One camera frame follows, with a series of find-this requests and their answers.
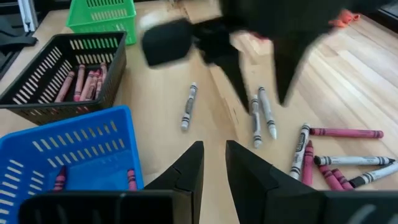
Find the metal stand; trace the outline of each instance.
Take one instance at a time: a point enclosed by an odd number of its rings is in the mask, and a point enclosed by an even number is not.
[[[34,6],[34,0],[18,0],[19,10],[24,23],[25,32],[35,31],[39,26]]]

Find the crayon tip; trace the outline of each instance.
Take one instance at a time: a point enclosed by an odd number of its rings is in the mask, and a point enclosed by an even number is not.
[[[357,188],[365,184],[365,180],[362,177],[355,177],[348,182],[351,184],[351,186],[353,186],[353,188]]]
[[[321,164],[321,158],[319,156],[314,156],[313,163],[315,163],[316,165],[320,165]]]

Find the green basket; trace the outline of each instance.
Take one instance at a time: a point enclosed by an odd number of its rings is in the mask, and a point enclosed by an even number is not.
[[[132,0],[73,0],[67,27],[75,33],[126,31],[126,44],[137,42]]]

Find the gray crayon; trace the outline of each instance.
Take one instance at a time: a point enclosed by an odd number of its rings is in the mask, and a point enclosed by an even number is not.
[[[354,188],[381,179],[398,171],[398,162],[395,161],[381,169],[366,172],[348,181]]]
[[[258,96],[254,95],[251,100],[252,117],[253,117],[253,140],[254,147],[258,147],[262,144],[261,140],[261,126],[260,126],[260,114],[259,114],[259,100]]]
[[[267,97],[266,89],[262,86],[259,87],[259,97],[260,97],[262,109],[264,110],[264,115],[266,117],[269,133],[271,134],[273,139],[276,139],[277,131],[276,131],[274,117],[272,116],[271,106],[269,105],[269,100]]]
[[[193,82],[190,87],[190,94],[189,94],[187,103],[185,104],[185,114],[182,117],[181,129],[183,131],[188,130],[190,120],[192,117],[193,103],[195,102],[195,97],[197,95],[197,91],[198,91],[197,83]]]
[[[384,156],[315,156],[316,165],[387,165],[395,161]]]
[[[294,154],[292,168],[289,174],[291,177],[293,177],[296,180],[299,180],[301,176],[304,151],[305,151],[305,146],[307,145],[309,134],[310,134],[310,125],[304,123],[301,128],[300,137],[298,139],[298,143]]]

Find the crayon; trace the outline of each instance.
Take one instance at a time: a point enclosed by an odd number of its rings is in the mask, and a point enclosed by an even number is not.
[[[75,87],[75,95],[73,96],[73,100],[75,102],[80,101],[81,90],[83,88],[83,82],[85,79],[85,66],[79,65],[79,72],[77,75],[77,82]]]
[[[341,186],[337,178],[330,172],[328,166],[318,166],[318,169],[322,173],[326,183],[332,190],[344,190],[343,186]]]
[[[87,97],[87,94],[88,94],[88,90],[90,89],[91,82],[93,81],[93,78],[94,78],[94,74],[95,74],[94,71],[88,72],[86,83],[85,83],[85,85],[83,87],[83,90],[81,91],[81,95],[80,95],[79,101],[85,101],[86,100],[86,97]]]
[[[65,184],[67,181],[67,167],[62,166],[60,172],[55,178],[54,191],[61,191],[65,188]]]
[[[348,182],[346,177],[340,172],[339,169],[333,169],[331,173],[336,177],[337,181],[341,184],[344,190],[353,190],[353,186]]]
[[[182,117],[182,122],[181,122],[182,131],[188,130],[192,118],[193,103],[195,102],[197,91],[198,91],[197,83],[193,82],[190,87],[190,93],[187,103],[185,104],[185,114]]]
[[[102,71],[102,82],[105,82],[105,78],[108,75],[108,70],[106,68],[106,63],[105,62],[101,62],[101,71]]]
[[[266,89],[262,86],[259,87],[259,97],[260,97],[262,109],[264,111],[264,115],[266,117],[269,133],[271,134],[271,137],[273,139],[277,139],[276,125],[275,125],[274,117],[272,117],[271,106],[269,105],[269,100],[267,97]]]
[[[133,169],[127,170],[127,181],[129,184],[129,190],[137,190],[136,174]]]
[[[293,177],[296,180],[299,180],[301,176],[301,170],[304,158],[304,148],[308,141],[309,132],[310,132],[310,125],[304,123],[301,128],[300,137],[298,138],[293,164],[289,174],[291,177]]]
[[[256,149],[262,144],[261,141],[261,126],[260,126],[260,114],[259,114],[259,101],[258,96],[254,95],[251,100],[252,118],[253,118],[253,141]]]
[[[313,164],[313,147],[312,147],[312,141],[309,140],[307,146],[305,146],[303,177],[302,177],[303,184],[307,186],[312,185],[312,164]]]
[[[65,98],[65,95],[68,93],[68,90],[69,90],[70,84],[73,80],[73,77],[75,77],[75,72],[70,71],[69,74],[67,75],[65,81],[63,82],[63,84],[61,86],[61,90],[58,93],[54,102],[58,103],[58,102],[63,101],[63,99]]]
[[[385,167],[374,170],[371,172],[366,172],[358,177],[355,177],[348,182],[354,187],[357,188],[359,186],[368,184],[380,178],[386,177],[398,171],[398,161],[393,162],[392,164],[386,165]]]
[[[95,97],[95,89],[97,87],[97,81],[99,76],[100,76],[100,71],[94,72],[93,79],[90,83],[90,87],[88,88],[86,100],[92,100]]]
[[[102,89],[102,75],[100,75],[98,77],[97,88],[95,90],[95,99],[98,99],[98,96],[100,95],[101,89]]]
[[[387,165],[394,162],[384,156],[315,156],[314,163],[316,165]]]
[[[316,136],[335,136],[352,138],[383,138],[382,131],[356,130],[356,129],[335,129],[335,128],[311,128],[311,135]]]

